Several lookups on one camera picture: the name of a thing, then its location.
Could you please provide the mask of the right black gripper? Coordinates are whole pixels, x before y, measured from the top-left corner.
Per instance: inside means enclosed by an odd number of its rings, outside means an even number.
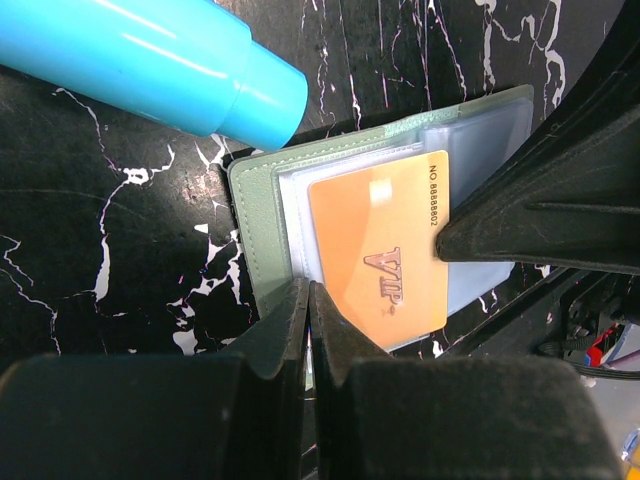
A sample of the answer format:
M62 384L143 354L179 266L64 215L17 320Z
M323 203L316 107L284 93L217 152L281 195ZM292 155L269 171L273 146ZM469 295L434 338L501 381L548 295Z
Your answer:
M453 214L449 262L639 272L639 4L627 1L549 119Z

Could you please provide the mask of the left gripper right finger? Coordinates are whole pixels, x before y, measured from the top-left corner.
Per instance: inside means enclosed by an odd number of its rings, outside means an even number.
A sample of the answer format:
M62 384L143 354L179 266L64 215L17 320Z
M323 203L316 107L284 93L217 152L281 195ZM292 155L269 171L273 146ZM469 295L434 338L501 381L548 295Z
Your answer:
M309 288L323 479L616 479L574 370L541 358L387 354Z

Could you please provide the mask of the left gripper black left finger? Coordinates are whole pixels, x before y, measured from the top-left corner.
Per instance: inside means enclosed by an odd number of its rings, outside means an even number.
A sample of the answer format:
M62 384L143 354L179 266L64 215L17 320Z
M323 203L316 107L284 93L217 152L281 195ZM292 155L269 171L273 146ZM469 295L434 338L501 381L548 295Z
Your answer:
M296 479L309 283L214 354L39 356L1 378L5 479Z

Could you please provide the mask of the orange VIP card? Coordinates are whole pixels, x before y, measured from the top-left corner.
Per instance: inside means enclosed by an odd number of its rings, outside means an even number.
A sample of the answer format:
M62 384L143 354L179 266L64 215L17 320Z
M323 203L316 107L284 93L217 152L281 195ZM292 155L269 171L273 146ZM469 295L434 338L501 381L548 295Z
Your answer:
M385 350L445 326L450 213L446 151L394 160L309 188L323 283L340 313Z

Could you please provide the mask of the grey-green card holder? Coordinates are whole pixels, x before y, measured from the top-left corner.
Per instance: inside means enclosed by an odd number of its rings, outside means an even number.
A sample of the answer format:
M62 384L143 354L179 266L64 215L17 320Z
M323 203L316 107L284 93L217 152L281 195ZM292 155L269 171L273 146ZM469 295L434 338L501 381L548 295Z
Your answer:
M458 105L413 115L384 126L233 163L229 170L229 183L259 315L266 317L275 310L282 299L284 289L292 280L299 278L313 281L296 276L291 270L277 180L277 175L282 169L309 164L323 155L333 156L359 147L371 146L429 120L442 120L455 113L469 113L479 107L489 107L515 99L528 100L533 116L533 90L530 86L520 86ZM451 313L447 320L500 283L475 296L470 303Z

